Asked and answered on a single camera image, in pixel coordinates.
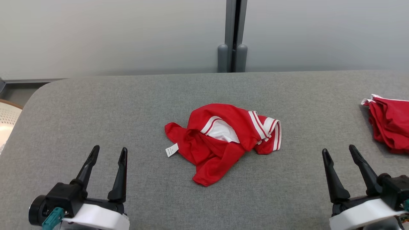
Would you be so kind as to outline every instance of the teal plastic part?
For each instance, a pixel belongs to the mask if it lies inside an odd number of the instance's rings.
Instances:
[[[64,218],[64,209],[60,207],[54,208],[50,215],[43,222],[43,230],[53,230]]]
[[[405,205],[403,205],[405,211],[409,212],[409,200],[405,200]]]

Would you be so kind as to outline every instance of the floor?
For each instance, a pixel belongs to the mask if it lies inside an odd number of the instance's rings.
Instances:
[[[33,93],[47,83],[9,83],[0,92],[0,99],[24,106]]]

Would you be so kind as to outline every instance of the gray fabric surface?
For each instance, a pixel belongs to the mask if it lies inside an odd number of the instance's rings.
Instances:
[[[373,140],[371,93],[409,99],[407,74],[388,71],[187,74],[67,79],[28,101],[0,155],[0,225],[28,229],[32,200],[73,179],[101,146],[89,197],[106,198],[128,148],[125,209],[131,229],[323,229],[331,203],[321,150],[328,148],[351,196],[365,194],[348,151],[355,144],[378,174],[408,174],[408,156]],[[246,153],[216,184],[192,181],[195,166],[164,125],[186,126],[192,110],[227,103],[281,120],[281,150]]]

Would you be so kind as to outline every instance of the gray tabletop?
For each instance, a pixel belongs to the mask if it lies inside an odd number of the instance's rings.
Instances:
[[[112,189],[122,147],[128,148],[125,202],[131,229],[321,229],[331,203],[321,150],[328,148],[351,196],[365,194],[348,145],[378,174],[408,174],[408,156],[373,140],[371,93],[409,99],[408,74],[389,71],[275,72],[91,77],[53,82],[24,107],[0,155],[0,225],[30,227],[32,200],[75,178],[101,146],[89,197]],[[187,125],[192,110],[233,104],[281,120],[281,150],[246,153],[216,184],[192,181],[195,166],[172,145],[164,125]]]

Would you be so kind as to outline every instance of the gray cylindrical hinge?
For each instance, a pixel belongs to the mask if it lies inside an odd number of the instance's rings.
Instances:
[[[247,46],[239,45],[236,50],[236,72],[246,71]]]
[[[227,73],[229,62],[229,48],[226,44],[222,44],[217,47],[217,72]]]

